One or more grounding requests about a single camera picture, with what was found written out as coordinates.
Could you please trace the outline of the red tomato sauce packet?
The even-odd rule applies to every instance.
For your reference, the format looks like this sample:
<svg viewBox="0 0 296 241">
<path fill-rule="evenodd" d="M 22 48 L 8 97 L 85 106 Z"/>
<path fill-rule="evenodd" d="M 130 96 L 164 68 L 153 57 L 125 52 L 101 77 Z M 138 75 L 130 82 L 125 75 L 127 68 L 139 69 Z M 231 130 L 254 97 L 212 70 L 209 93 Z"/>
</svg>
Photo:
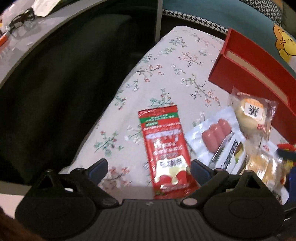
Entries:
<svg viewBox="0 0 296 241">
<path fill-rule="evenodd" d="M 180 199 L 198 189 L 177 106 L 138 112 L 156 199 Z"/>
</svg>

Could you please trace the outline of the white sausage snack packet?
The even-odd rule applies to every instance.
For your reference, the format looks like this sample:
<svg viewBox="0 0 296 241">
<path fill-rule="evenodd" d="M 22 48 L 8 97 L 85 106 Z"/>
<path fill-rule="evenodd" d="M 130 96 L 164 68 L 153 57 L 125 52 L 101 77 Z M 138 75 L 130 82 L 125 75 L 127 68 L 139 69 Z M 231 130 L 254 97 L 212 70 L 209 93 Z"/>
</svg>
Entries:
<svg viewBox="0 0 296 241">
<path fill-rule="evenodd" d="M 197 159 L 211 169 L 221 168 L 229 174 L 241 174 L 245 169 L 247 139 L 241 133 L 232 107 L 226 107 L 195 126 L 185 139 Z M 271 191 L 281 204 L 288 201 L 289 193 L 282 186 Z"/>
</svg>

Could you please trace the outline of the clear bag fried snack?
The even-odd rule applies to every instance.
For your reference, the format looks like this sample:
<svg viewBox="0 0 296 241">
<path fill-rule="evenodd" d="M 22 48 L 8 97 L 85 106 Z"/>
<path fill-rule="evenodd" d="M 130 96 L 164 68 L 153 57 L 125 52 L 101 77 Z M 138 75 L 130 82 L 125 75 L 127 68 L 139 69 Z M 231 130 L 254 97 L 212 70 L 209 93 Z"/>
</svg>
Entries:
<svg viewBox="0 0 296 241">
<path fill-rule="evenodd" d="M 253 171 L 271 191 L 281 189 L 290 165 L 276 153 L 277 146 L 266 140 L 262 140 L 260 145 L 247 140 L 245 149 L 247 160 L 244 169 Z"/>
</svg>

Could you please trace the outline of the clear round bun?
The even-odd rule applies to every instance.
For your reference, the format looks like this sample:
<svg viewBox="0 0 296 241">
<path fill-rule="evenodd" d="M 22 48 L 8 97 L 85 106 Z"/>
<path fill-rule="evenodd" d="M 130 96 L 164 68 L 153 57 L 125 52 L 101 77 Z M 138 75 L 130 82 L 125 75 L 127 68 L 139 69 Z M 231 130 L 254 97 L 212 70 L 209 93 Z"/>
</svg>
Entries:
<svg viewBox="0 0 296 241">
<path fill-rule="evenodd" d="M 228 105 L 234 109 L 240 130 L 248 141 L 258 147 L 269 141 L 271 122 L 278 107 L 276 101 L 244 93 L 234 87 Z"/>
</svg>

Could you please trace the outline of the red yellow Trolli candy bag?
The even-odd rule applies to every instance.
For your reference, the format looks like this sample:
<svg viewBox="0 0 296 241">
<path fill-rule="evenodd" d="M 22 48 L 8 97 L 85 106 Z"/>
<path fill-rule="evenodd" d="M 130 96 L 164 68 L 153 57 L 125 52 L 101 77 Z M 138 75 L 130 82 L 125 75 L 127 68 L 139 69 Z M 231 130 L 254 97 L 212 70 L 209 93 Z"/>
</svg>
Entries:
<svg viewBox="0 0 296 241">
<path fill-rule="evenodd" d="M 277 144 L 276 153 L 290 169 L 295 167 L 295 145 Z"/>
</svg>

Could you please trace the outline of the blue foil snack packet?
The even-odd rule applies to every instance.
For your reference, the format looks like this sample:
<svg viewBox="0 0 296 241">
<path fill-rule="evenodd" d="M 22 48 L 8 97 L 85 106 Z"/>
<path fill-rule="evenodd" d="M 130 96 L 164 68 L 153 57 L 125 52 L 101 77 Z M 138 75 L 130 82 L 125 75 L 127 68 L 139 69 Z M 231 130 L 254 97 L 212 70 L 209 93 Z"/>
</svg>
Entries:
<svg viewBox="0 0 296 241">
<path fill-rule="evenodd" d="M 290 195 L 290 200 L 295 201 L 296 199 L 296 171 L 295 168 L 291 169 L 288 177 L 289 181 L 289 195 Z"/>
</svg>

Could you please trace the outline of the floral tablecloth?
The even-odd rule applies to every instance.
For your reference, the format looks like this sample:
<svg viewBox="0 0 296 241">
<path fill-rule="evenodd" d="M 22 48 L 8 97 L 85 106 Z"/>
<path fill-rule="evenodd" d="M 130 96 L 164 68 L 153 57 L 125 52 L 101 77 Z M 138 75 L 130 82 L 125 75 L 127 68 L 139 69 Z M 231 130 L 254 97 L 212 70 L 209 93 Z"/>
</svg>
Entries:
<svg viewBox="0 0 296 241">
<path fill-rule="evenodd" d="M 117 200 L 153 199 L 138 112 L 176 105 L 184 133 L 224 109 L 228 93 L 208 80 L 224 41 L 177 26 L 132 69 L 63 174 L 106 159 L 99 187 Z"/>
</svg>

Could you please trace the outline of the red cardboard box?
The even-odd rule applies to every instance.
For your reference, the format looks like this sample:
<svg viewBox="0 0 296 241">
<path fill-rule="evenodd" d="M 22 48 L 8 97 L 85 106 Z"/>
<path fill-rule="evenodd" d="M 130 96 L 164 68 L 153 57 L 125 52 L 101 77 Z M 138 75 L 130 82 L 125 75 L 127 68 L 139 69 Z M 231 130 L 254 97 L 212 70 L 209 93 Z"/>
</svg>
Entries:
<svg viewBox="0 0 296 241">
<path fill-rule="evenodd" d="M 209 81 L 228 93 L 237 88 L 276 101 L 272 125 L 290 144 L 295 144 L 295 78 L 255 42 L 229 29 Z"/>
</svg>

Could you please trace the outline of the teal lion sofa cover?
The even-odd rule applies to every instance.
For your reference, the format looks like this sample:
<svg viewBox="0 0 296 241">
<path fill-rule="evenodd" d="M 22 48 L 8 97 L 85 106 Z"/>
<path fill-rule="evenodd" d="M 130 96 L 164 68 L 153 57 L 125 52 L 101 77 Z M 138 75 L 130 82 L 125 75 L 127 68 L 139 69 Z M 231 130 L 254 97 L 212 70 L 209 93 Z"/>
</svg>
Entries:
<svg viewBox="0 0 296 241">
<path fill-rule="evenodd" d="M 276 48 L 275 22 L 243 1 L 164 1 L 163 14 L 227 34 L 232 28 L 262 47 L 293 76 Z"/>
</svg>

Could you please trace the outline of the black eyeglasses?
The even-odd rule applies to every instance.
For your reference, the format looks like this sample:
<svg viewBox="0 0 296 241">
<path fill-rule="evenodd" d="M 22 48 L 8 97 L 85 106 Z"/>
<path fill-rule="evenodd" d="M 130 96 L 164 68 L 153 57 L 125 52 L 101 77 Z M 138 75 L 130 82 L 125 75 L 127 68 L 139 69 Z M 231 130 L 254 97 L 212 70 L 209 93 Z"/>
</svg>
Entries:
<svg viewBox="0 0 296 241">
<path fill-rule="evenodd" d="M 9 24 L 9 31 L 19 28 L 26 21 L 33 21 L 35 19 L 35 13 L 33 8 L 26 9 L 22 14 L 14 17 Z"/>
</svg>

